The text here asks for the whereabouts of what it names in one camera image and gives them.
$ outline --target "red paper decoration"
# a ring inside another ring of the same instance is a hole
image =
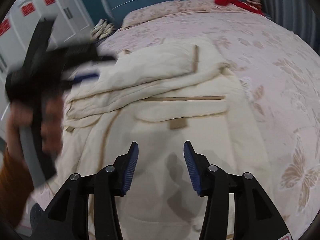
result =
[[[28,14],[34,12],[35,10],[36,9],[35,9],[35,6],[33,5],[33,3],[28,3],[28,4],[21,7],[21,11],[22,11],[23,16],[27,16]]]
[[[4,34],[7,30],[11,28],[9,19],[5,19],[2,23],[0,23],[0,36]]]
[[[48,5],[50,5],[50,4],[55,3],[56,0],[44,0],[44,2],[45,2],[45,5],[48,6]]]

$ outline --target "brown sleeve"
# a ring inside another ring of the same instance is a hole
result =
[[[12,227],[18,226],[33,189],[30,173],[11,158],[6,149],[0,171],[0,214]]]

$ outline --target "silver bolt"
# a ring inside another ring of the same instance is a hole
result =
[[[252,178],[253,178],[253,175],[252,175],[250,172],[246,172],[246,173],[244,174],[244,177],[245,177],[246,179],[252,179]]]
[[[115,170],[115,167],[112,165],[109,165],[106,167],[106,172],[113,172]]]
[[[71,180],[77,180],[77,179],[79,179],[79,174],[78,174],[78,173],[71,174],[70,179],[71,179]]]
[[[210,165],[208,167],[209,171],[217,171],[218,170],[218,167],[216,165]]]

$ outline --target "pillow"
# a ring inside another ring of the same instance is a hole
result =
[[[242,12],[245,10],[234,4],[228,4],[227,6],[217,5],[214,0],[184,0],[181,1],[179,11],[181,13],[188,13],[202,11]]]
[[[180,3],[180,0],[167,1],[132,11],[124,18],[122,28],[135,26],[163,16],[178,14]]]

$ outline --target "red garment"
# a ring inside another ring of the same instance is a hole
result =
[[[249,12],[258,13],[258,14],[261,14],[264,16],[264,14],[261,10],[257,10],[255,8],[252,8],[251,6],[247,5],[244,2],[240,2],[239,0],[215,0],[215,3],[218,5],[223,5],[223,6],[226,6],[230,3],[232,3],[242,9],[249,11]]]

